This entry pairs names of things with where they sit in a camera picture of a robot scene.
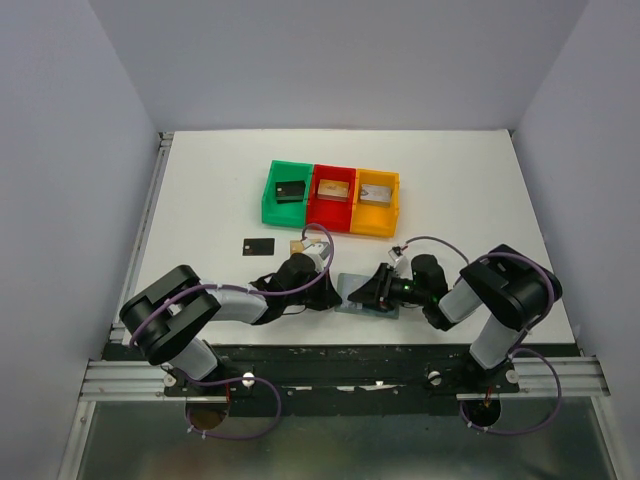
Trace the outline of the sage green card holder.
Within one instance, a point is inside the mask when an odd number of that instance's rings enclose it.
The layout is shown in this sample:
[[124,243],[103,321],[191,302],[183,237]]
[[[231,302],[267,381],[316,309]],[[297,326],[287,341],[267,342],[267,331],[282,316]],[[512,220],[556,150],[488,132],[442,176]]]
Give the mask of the sage green card holder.
[[352,302],[348,299],[349,295],[362,287],[369,278],[365,275],[340,273],[336,287],[337,293],[342,299],[342,303],[334,308],[338,313],[360,315],[374,318],[398,319],[399,308],[396,307],[392,311],[380,312],[365,308],[361,303]]

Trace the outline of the tan credit card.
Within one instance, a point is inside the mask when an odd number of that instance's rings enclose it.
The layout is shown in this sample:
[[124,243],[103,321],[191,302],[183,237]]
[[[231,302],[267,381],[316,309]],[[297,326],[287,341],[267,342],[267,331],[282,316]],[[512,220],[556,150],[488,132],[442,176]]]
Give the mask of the tan credit card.
[[303,245],[301,240],[291,240],[289,242],[289,253],[291,255],[295,253],[302,253],[304,249],[305,249],[305,246]]

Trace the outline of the black credit card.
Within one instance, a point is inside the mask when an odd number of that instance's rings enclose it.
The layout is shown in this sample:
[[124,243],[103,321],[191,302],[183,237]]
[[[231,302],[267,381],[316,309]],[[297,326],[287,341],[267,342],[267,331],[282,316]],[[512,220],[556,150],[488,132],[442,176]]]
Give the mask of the black credit card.
[[274,253],[274,238],[245,238],[243,240],[243,256],[273,256]]

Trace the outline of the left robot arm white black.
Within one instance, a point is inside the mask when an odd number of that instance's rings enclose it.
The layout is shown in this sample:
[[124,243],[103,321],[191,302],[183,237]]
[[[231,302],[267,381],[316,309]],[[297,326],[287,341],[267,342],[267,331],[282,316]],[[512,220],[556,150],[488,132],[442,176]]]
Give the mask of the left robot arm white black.
[[169,364],[197,393],[209,395],[222,380],[218,357],[198,337],[209,322],[258,326],[291,306],[325,311],[341,302],[320,259],[295,253],[247,287],[205,285],[190,266],[179,265],[128,300],[119,318],[149,364]]

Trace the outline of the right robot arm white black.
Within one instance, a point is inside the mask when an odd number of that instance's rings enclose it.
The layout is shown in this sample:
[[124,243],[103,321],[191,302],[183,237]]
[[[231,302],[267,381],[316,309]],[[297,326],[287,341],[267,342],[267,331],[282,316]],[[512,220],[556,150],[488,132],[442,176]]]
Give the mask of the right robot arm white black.
[[403,278],[390,264],[380,264],[348,300],[379,312],[403,303],[417,305],[428,323],[441,331],[486,307],[490,315],[458,368],[462,384],[474,392],[494,383],[496,370],[563,295],[554,273],[506,244],[465,266],[454,285],[447,283],[432,254],[414,257],[410,268],[411,276]]

